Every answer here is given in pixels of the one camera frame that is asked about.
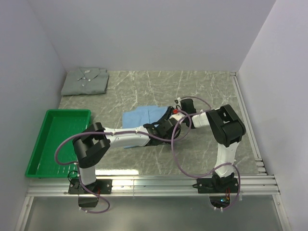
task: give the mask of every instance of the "black mounting bracket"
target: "black mounting bracket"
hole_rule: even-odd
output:
[[[94,193],[111,194],[112,180],[97,179],[95,183],[89,186],[86,186],[86,187]],[[83,187],[80,185],[78,178],[73,178],[71,179],[71,183],[68,188],[68,194],[80,195],[80,194],[89,194],[89,193],[85,191]]]
[[[227,189],[230,193],[237,193],[239,184],[232,173],[225,178],[220,178],[218,175],[213,175],[212,178],[198,178],[197,183],[192,187],[197,189],[199,194],[226,193]]]

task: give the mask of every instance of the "folded shirt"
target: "folded shirt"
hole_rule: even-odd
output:
[[[67,73],[62,95],[96,95],[106,93],[109,74],[105,69],[81,67]]]

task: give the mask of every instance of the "shirt collar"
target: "shirt collar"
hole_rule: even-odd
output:
[[[85,77],[86,79],[94,79],[100,74],[100,70],[98,68],[78,68],[78,80],[82,79]]]

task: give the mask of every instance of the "metal frame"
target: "metal frame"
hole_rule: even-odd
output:
[[[236,72],[232,72],[231,77],[232,77],[235,93],[236,93],[236,96],[237,96],[237,99],[238,99],[238,102],[239,102],[239,105],[240,105],[240,109],[241,109],[241,112],[242,112],[242,115],[243,115],[244,124],[248,128],[247,129],[247,135],[249,137],[250,144],[252,146],[252,150],[254,152],[255,159],[261,159],[262,157],[261,157],[261,154],[260,154],[260,150],[258,148],[257,141],[256,141],[256,138],[255,138],[254,132],[252,130],[252,126],[251,126],[251,123],[250,123],[250,120],[249,120],[248,112],[246,110],[246,106],[245,106],[243,96],[242,96],[242,93],[241,93],[241,90],[240,90],[240,86],[239,86],[239,83],[237,81]]]
[[[265,169],[265,166],[264,166],[261,154],[260,154],[260,150],[259,150],[258,145],[257,145],[256,137],[255,137],[254,131],[253,131],[252,126],[251,126],[251,122],[250,122],[250,119],[249,119],[249,116],[248,116],[248,112],[246,110],[246,106],[245,106],[245,103],[244,103],[244,100],[243,100],[243,96],[242,96],[242,93],[241,93],[241,90],[240,90],[240,86],[239,86],[239,83],[237,81],[237,73],[231,72],[230,77],[232,78],[236,97],[237,97],[237,100],[239,102],[239,106],[240,106],[240,109],[241,109],[241,112],[242,112],[244,124],[246,126],[247,135],[248,135],[250,145],[252,147],[252,151],[253,151],[253,154],[254,154],[254,157],[255,157],[257,169],[259,171],[258,175],[267,175],[267,171]]]
[[[15,231],[23,231],[25,229],[29,213],[33,204],[33,199],[33,196],[26,196],[23,207],[20,212],[19,219],[15,227]]]
[[[285,211],[285,208],[282,203],[282,199],[280,195],[273,195],[274,203],[276,206],[276,210],[278,213],[278,217],[282,226],[283,231],[291,231],[291,225],[287,216],[287,213]]]
[[[186,176],[101,176],[98,179],[112,179],[112,191],[106,197],[114,196],[208,196],[223,195],[198,194],[192,185],[196,179]],[[69,182],[65,179],[31,180],[26,196],[64,196],[68,194]],[[280,194],[274,176],[242,176],[242,195],[278,195]]]
[[[231,72],[235,92],[238,98],[239,106],[243,115],[244,123],[247,128],[247,134],[253,149],[256,165],[259,170],[258,175],[241,176],[241,194],[242,195],[272,195],[278,212],[278,216],[283,231],[290,231],[291,227],[283,207],[280,191],[274,176],[268,176],[264,167],[257,141],[252,130],[244,100],[236,78],[236,72]],[[192,187],[196,179],[179,176],[101,176],[98,179],[112,179],[113,187],[110,195],[116,196],[209,196],[221,194],[198,194],[197,189]],[[67,179],[32,179],[28,187],[24,205],[21,210],[19,220],[16,225],[16,231],[23,231],[32,207],[34,197],[77,197],[78,195],[68,194],[69,182]]]

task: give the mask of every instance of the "cable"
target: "cable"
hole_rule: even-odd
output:
[[[96,197],[98,197],[98,198],[104,200],[104,201],[108,204],[107,208],[104,209],[104,210],[102,210],[102,211],[91,211],[91,210],[87,210],[87,209],[85,209],[85,208],[81,208],[81,210],[85,211],[86,213],[93,213],[93,214],[98,214],[98,213],[107,212],[107,211],[109,210],[109,208],[110,208],[110,202],[109,202],[106,198],[102,197],[101,195],[96,194],[96,193],[92,192],[91,190],[87,189],[87,187],[82,183],[81,175],[80,175],[80,169],[79,169],[78,164],[77,164],[76,166],[77,166],[77,171],[78,171],[79,182],[80,182],[81,186],[83,187],[83,189],[84,189],[85,191],[87,191],[88,193],[90,193],[90,194],[92,194],[92,195],[94,195],[94,196],[96,196]]]
[[[70,178],[69,176],[71,175],[72,172],[77,173],[77,176],[76,176],[76,177],[71,177],[71,178]],[[68,179],[68,181],[69,181],[70,183],[72,183],[72,179],[73,179],[73,178],[77,178],[77,177],[78,177],[78,172],[75,171],[75,170],[70,171],[70,172],[67,174],[67,179]]]
[[[214,172],[215,170],[219,169],[219,168],[222,167],[222,166],[232,165],[232,166],[235,168],[235,170],[236,170],[236,172],[237,172],[237,175],[238,175],[239,187],[238,187],[238,191],[237,191],[237,194],[236,194],[236,196],[235,196],[235,199],[230,203],[230,205],[229,205],[228,207],[226,207],[226,208],[223,209],[223,210],[226,210],[227,208],[230,208],[231,206],[234,205],[234,203],[237,201],[237,198],[238,198],[238,196],[239,196],[239,194],[240,194],[240,190],[241,190],[241,176],[240,176],[240,172],[239,172],[238,168],[237,168],[234,164],[232,164],[232,163],[224,163],[224,164],[218,165],[217,167],[213,168],[212,170],[208,171],[207,173],[205,173],[205,174],[203,174],[203,175],[201,175],[201,176],[191,175],[191,174],[187,173],[187,172],[181,167],[181,165],[180,165],[180,163],[179,163],[179,160],[178,160],[178,158],[177,158],[177,156],[175,155],[175,152],[174,152],[174,135],[175,135],[175,132],[176,132],[176,129],[177,129],[178,125],[179,125],[180,122],[181,122],[182,120],[184,120],[184,119],[185,119],[185,117],[179,119],[178,122],[176,123],[175,127],[173,128],[173,131],[172,131],[172,135],[171,135],[171,152],[172,152],[172,155],[173,155],[173,159],[174,159],[176,165],[178,166],[179,170],[180,170],[183,174],[185,174],[186,176],[191,177],[191,178],[201,178],[201,177],[205,177],[205,176],[208,176],[209,174],[211,174],[212,172]]]
[[[207,105],[209,106],[209,108],[211,109],[211,106],[210,106],[205,100],[203,100],[203,99],[201,99],[201,98],[199,98],[199,97],[195,97],[195,96],[185,96],[185,97],[183,97],[183,99],[184,99],[184,98],[195,98],[195,99],[201,100],[201,101],[203,101],[205,104],[207,104]],[[176,155],[175,155],[175,152],[174,152],[174,142],[180,141],[180,140],[182,140],[184,137],[187,136],[187,134],[188,134],[189,131],[191,130],[192,123],[193,123],[193,122],[192,122],[192,119],[191,119],[191,116],[199,115],[199,114],[201,114],[202,112],[200,112],[200,113],[194,113],[194,114],[187,114],[185,111],[182,111],[182,110],[179,110],[179,112],[183,113],[185,116],[182,117],[182,118],[176,123],[176,125],[175,125],[175,127],[174,127],[174,129],[173,129],[173,131],[172,131],[172,135],[171,135],[171,139],[170,139],[170,140],[168,140],[168,139],[163,139],[163,138],[160,138],[160,137],[157,137],[157,136],[154,136],[154,135],[152,135],[152,134],[148,134],[148,133],[142,132],[142,131],[138,131],[137,133],[143,134],[143,135],[146,135],[146,136],[149,136],[149,137],[152,137],[152,138],[157,139],[157,140],[160,140],[160,141],[171,142],[171,151],[172,151],[173,158],[174,158],[174,160],[175,160],[175,162],[176,162],[176,164],[177,164],[179,170],[180,170],[183,174],[185,174],[186,176],[188,176],[188,177],[191,177],[191,178],[201,178],[201,177],[204,177],[204,176],[207,176],[207,175],[211,174],[212,172],[214,172],[215,170],[217,170],[218,168],[220,168],[220,167],[222,167],[222,166],[232,165],[232,166],[235,168],[235,170],[237,171],[237,174],[238,174],[239,188],[238,188],[238,192],[237,192],[237,194],[236,194],[235,200],[234,200],[227,208],[231,207],[231,206],[235,203],[237,197],[239,196],[239,193],[240,193],[240,185],[241,185],[240,173],[239,173],[238,168],[237,168],[235,165],[233,165],[232,163],[224,163],[224,164],[221,164],[221,165],[215,167],[215,168],[212,169],[211,171],[209,171],[209,172],[207,172],[207,173],[205,173],[204,175],[201,175],[201,176],[196,176],[196,175],[188,174],[188,173],[185,172],[185,170],[182,169],[182,167],[180,166],[179,161],[178,161],[178,159],[177,159],[177,157],[176,157]],[[175,139],[176,129],[177,129],[177,127],[179,126],[180,122],[181,122],[182,120],[184,120],[185,118],[188,118],[188,120],[189,120],[189,127],[188,127],[188,130],[187,130],[187,132],[185,133],[185,135],[184,135],[183,137],[178,138],[178,139]],[[82,183],[82,181],[81,181],[81,176],[80,176],[80,170],[79,170],[79,166],[78,166],[78,161],[69,161],[69,162],[66,162],[66,163],[60,162],[60,161],[58,160],[59,151],[60,151],[61,148],[62,148],[67,142],[69,142],[70,140],[72,140],[72,139],[74,139],[74,138],[78,138],[78,137],[84,136],[84,135],[116,135],[116,134],[127,134],[127,133],[136,133],[136,131],[119,131],[119,132],[115,132],[115,133],[112,133],[112,132],[97,132],[97,131],[82,132],[82,133],[75,134],[75,135],[73,135],[73,136],[67,138],[66,140],[64,140],[64,141],[57,147],[57,149],[56,149],[56,151],[55,151],[55,154],[54,154],[54,160],[55,160],[55,162],[56,162],[57,164],[59,164],[59,165],[62,165],[62,166],[70,165],[70,164],[75,164],[75,165],[77,166],[79,182],[80,182],[82,188],[83,188],[85,191],[87,191],[88,193],[90,193],[90,194],[92,194],[92,195],[95,195],[95,196],[97,196],[98,198],[101,198],[102,200],[106,201],[107,204],[108,204],[108,207],[107,207],[105,210],[102,210],[102,211],[88,211],[88,210],[86,210],[86,209],[84,209],[84,208],[82,208],[81,210],[86,211],[86,212],[88,212],[88,213],[95,213],[95,214],[104,213],[104,212],[108,211],[108,209],[110,208],[110,202],[109,202],[106,198],[104,198],[104,197],[102,197],[102,196],[100,196],[100,195],[98,195],[98,194],[96,194],[96,193],[90,191],[89,189],[87,189],[86,186],[85,186],[85,185]]]

